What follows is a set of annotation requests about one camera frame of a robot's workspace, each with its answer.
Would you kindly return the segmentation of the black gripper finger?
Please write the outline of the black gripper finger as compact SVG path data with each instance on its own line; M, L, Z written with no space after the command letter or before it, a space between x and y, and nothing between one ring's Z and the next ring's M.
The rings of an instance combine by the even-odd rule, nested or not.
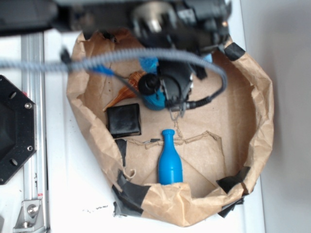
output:
M158 61L158 74L162 80L167 108L182 108L189 99L193 70L190 64Z
M157 75L147 73L138 82L138 90L142 95L152 95L160 88L160 79Z

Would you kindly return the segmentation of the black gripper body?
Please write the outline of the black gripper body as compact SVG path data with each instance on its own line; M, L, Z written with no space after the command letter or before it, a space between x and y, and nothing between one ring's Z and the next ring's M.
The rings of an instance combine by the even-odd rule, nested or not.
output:
M212 52L229 38L231 3L153 0L132 11L133 32L145 47Z

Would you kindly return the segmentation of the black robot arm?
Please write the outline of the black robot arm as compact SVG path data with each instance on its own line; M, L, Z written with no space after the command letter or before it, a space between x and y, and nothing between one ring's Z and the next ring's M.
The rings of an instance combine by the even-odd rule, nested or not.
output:
M149 108L173 111L210 103L227 87L226 73L204 59L223 47L229 38L230 2L224 0L3 0L0 34L11 36L57 29L112 34L126 28L143 45L102 55L85 62L67 62L67 70L88 69L108 74L106 61L156 58L155 71L147 71L138 83L137 95ZM217 73L221 87L197 101L189 100L192 74Z

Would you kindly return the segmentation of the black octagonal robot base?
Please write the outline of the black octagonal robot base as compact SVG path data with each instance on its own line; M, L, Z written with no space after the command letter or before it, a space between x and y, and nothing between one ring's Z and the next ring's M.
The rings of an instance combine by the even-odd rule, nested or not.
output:
M35 103L0 77L0 184L5 185L36 152Z

